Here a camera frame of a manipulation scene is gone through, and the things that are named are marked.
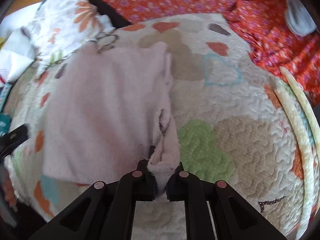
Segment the person's left hand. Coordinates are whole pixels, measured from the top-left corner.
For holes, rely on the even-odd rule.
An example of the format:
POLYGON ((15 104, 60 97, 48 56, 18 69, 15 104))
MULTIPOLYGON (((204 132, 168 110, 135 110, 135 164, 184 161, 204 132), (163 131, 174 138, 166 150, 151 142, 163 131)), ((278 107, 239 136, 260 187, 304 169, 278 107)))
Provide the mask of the person's left hand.
POLYGON ((3 182, 4 199, 10 207, 15 207, 17 204, 17 198, 9 177, 3 182))

